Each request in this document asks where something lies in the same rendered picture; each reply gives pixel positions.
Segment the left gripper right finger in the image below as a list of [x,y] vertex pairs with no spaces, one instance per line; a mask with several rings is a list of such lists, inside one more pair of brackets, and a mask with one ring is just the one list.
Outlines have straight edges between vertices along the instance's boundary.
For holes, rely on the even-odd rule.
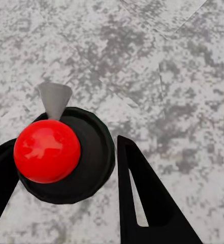
[[[121,244],[203,244],[137,145],[117,136]],[[131,170],[149,227],[137,224]]]

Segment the insectifuge atomizer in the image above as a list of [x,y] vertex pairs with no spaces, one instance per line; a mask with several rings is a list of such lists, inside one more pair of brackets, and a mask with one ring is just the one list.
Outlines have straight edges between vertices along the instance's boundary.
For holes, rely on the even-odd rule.
[[38,87],[45,112],[20,133],[14,145],[18,177],[39,200],[75,204],[110,179],[116,148],[108,127],[92,112],[67,107],[71,87]]

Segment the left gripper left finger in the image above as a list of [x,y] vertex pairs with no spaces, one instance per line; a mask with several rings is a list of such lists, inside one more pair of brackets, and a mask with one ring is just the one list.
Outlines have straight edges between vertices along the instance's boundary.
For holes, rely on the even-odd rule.
[[0,217],[20,180],[13,156],[15,142],[12,139],[0,145]]

